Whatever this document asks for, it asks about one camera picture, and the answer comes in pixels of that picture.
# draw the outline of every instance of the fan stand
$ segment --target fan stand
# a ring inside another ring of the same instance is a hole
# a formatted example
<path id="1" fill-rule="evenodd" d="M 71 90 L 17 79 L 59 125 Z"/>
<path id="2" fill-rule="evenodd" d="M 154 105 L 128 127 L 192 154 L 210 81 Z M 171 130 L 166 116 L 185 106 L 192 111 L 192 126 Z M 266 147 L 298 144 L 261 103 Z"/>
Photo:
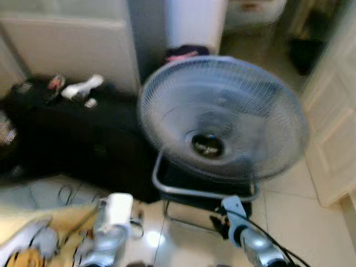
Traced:
<path id="1" fill-rule="evenodd" d="M 152 172 L 152 183 L 155 185 L 155 187 L 162 193 L 165 194 L 172 194 L 172 195 L 184 195 L 184 196 L 193 196 L 193 197 L 206 197 L 208 199 L 216 199 L 216 200 L 223 200 L 226 197 L 230 197 L 231 195 L 225 195 L 225 194 L 217 194 L 213 192 L 206 192 L 206 191 L 199 191 L 199 190 L 192 190 L 192 189 L 187 189 L 187 188 L 180 188 L 180 187 L 173 187 L 173 186 L 168 186 L 164 185 L 160 182 L 158 179 L 158 173 L 161 165 L 161 161 L 163 158 L 163 152 L 160 151 L 154 170 Z M 241 200 L 241 202 L 252 202 L 254 201 L 258 195 L 259 195 L 260 189 L 259 185 L 257 183 L 253 184 L 253 193 L 251 196 L 238 196 Z M 173 218 L 169 215 L 168 213 L 168 208 L 169 208 L 169 203 L 171 201 L 164 199 L 163 200 L 163 215 L 166 219 L 173 223 L 177 223 L 182 226 L 188 226 L 191 228 L 194 228 L 196 230 L 202 230 L 202 231 L 207 231 L 209 233 L 214 233 L 215 230 L 209 229 L 200 225 L 193 224 L 191 222 L 183 221 L 178 218 Z"/>

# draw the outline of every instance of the fan grille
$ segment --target fan grille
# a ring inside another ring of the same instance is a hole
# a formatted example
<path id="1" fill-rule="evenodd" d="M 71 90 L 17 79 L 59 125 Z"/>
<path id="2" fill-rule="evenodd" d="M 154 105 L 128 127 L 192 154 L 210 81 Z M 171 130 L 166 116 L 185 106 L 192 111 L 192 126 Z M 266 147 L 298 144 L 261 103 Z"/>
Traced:
<path id="1" fill-rule="evenodd" d="M 308 140 L 298 99 L 268 72 L 230 57 L 159 69 L 144 86 L 140 119 L 167 159 L 219 182 L 274 177 L 298 160 Z"/>

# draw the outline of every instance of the white wall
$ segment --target white wall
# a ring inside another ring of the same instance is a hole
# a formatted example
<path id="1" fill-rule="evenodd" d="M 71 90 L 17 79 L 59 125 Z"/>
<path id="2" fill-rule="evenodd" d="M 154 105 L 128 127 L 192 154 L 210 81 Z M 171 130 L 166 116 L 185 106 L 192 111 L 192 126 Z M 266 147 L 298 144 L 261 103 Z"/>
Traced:
<path id="1" fill-rule="evenodd" d="M 127 10 L 126 0 L 0 0 L 0 12 L 123 19 Z"/>
<path id="2" fill-rule="evenodd" d="M 65 18 L 1 18 L 29 70 L 86 80 L 104 76 L 119 91 L 139 93 L 136 55 L 125 22 Z"/>
<path id="3" fill-rule="evenodd" d="M 5 41 L 0 37 L 0 98 L 5 96 L 12 85 L 26 78 Z"/>
<path id="4" fill-rule="evenodd" d="M 228 0 L 166 0 L 169 47 L 205 45 L 218 52 Z"/>

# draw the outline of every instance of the white tile floor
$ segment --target white tile floor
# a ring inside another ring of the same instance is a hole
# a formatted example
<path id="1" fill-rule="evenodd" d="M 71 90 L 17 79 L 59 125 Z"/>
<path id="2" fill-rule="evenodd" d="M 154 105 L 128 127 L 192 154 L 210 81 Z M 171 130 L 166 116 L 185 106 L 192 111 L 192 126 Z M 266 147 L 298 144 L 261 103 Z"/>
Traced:
<path id="1" fill-rule="evenodd" d="M 57 190 L 70 180 L 55 177 L 30 184 L 37 207 L 58 205 Z M 12 197 L 9 188 L 0 188 L 0 203 L 9 210 L 33 209 L 24 186 L 17 187 Z M 78 191 L 78 200 L 90 202 L 97 189 L 87 185 Z M 144 205 L 135 202 L 133 214 L 144 212 L 145 235 L 142 240 L 127 244 L 123 266 L 143 260 L 154 266 L 202 266 L 219 264 L 251 267 L 244 253 L 221 237 L 173 224 L 162 215 L 162 202 Z M 170 214 L 210 226 L 209 212 L 178 204 L 170 206 Z M 291 170 L 262 185 L 259 198 L 253 202 L 252 220 L 304 258 L 312 267 L 355 267 L 356 254 L 348 234 L 341 208 L 338 204 L 329 209 L 320 207 L 309 170 L 304 159 Z"/>
<path id="2" fill-rule="evenodd" d="M 285 40 L 278 36 L 227 36 L 221 41 L 220 54 L 250 62 L 269 71 L 297 95 L 301 94 L 308 78 L 298 74 L 288 56 Z"/>

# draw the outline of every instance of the plastic container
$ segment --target plastic container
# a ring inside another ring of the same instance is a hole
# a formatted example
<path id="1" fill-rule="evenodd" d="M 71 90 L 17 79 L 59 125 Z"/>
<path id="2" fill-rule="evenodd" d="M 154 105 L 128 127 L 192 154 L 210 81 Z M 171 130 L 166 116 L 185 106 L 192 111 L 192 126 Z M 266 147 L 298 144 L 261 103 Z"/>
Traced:
<path id="1" fill-rule="evenodd" d="M 265 28 L 278 21 L 286 0 L 229 0 L 225 19 L 225 34 L 254 35 L 256 28 Z"/>

